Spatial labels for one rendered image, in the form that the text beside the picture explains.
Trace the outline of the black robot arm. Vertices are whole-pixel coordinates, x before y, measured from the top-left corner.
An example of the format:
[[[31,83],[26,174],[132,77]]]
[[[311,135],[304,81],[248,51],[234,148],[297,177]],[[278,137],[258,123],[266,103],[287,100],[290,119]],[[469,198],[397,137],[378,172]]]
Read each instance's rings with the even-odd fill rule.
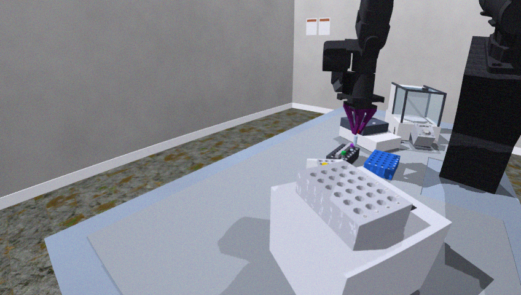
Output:
[[[374,74],[379,51],[386,44],[394,0],[361,0],[356,18],[357,39],[326,41],[323,71],[332,71],[335,92],[351,95],[353,74]],[[495,32],[485,38],[488,73],[521,75],[521,0],[479,0],[482,16],[491,17]],[[351,65],[351,71],[348,71]],[[375,59],[373,59],[375,58]],[[341,73],[342,72],[342,73]],[[343,83],[343,84],[342,84]]]

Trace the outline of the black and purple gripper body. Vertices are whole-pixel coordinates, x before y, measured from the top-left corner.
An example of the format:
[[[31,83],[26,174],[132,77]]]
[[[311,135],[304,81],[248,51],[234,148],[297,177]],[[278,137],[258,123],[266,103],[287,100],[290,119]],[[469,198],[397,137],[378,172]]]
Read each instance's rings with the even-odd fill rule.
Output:
[[[338,93],[338,100],[347,99],[343,103],[350,105],[352,109],[377,109],[377,106],[372,104],[373,102],[384,103],[385,97],[373,94],[375,74],[370,74],[370,77],[368,74],[360,74],[358,77],[358,73],[351,73],[353,74],[351,95]]]

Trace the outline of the white block with grey holes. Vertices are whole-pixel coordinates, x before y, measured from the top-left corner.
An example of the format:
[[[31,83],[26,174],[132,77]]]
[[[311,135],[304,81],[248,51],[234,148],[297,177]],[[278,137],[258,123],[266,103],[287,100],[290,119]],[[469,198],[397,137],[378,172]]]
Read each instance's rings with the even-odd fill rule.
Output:
[[[307,159],[307,167],[306,168],[312,168],[322,165],[322,163],[334,163],[343,161],[342,159]]]

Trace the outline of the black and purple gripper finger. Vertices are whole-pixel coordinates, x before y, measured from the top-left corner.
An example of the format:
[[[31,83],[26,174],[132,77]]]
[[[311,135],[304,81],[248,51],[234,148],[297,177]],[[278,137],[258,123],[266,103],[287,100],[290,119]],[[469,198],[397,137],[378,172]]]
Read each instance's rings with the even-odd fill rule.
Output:
[[[361,126],[359,127],[359,135],[362,133],[362,131],[364,130],[364,127],[367,125],[367,123],[370,121],[370,119],[372,118],[372,116],[377,112],[377,109],[366,109],[366,116],[361,124]]]
[[[348,120],[350,122],[351,132],[352,132],[352,134],[356,135],[359,130],[359,127],[361,125],[361,122],[363,120],[363,117],[365,115],[366,109],[351,109],[350,106],[346,105],[346,104],[343,104],[343,108],[344,108],[344,110],[347,114]],[[355,125],[354,125],[352,111],[356,114],[356,124]]]

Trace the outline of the white block with round holes on base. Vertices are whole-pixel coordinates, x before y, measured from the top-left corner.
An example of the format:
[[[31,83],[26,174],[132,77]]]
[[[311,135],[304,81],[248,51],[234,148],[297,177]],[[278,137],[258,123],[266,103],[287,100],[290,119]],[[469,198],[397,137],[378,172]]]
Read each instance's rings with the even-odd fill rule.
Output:
[[[271,187],[270,251],[296,295],[410,295],[451,225],[345,160]]]

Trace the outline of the blue tube rack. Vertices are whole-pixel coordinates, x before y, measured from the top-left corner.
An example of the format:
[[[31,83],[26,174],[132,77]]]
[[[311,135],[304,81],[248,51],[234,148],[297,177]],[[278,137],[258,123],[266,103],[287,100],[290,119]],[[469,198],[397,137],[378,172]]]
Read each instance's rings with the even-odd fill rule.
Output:
[[[364,162],[364,168],[381,178],[391,180],[399,165],[399,159],[399,155],[374,150]]]

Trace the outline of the red-capped sample tube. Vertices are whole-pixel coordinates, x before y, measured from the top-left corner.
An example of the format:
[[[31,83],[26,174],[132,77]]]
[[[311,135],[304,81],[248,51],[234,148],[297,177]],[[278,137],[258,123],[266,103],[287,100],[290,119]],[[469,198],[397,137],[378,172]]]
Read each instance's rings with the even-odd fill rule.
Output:
[[[358,142],[358,133],[359,133],[359,130],[358,130],[357,134],[354,135],[354,138],[353,138],[353,146],[354,146],[354,147],[357,146],[357,142]]]

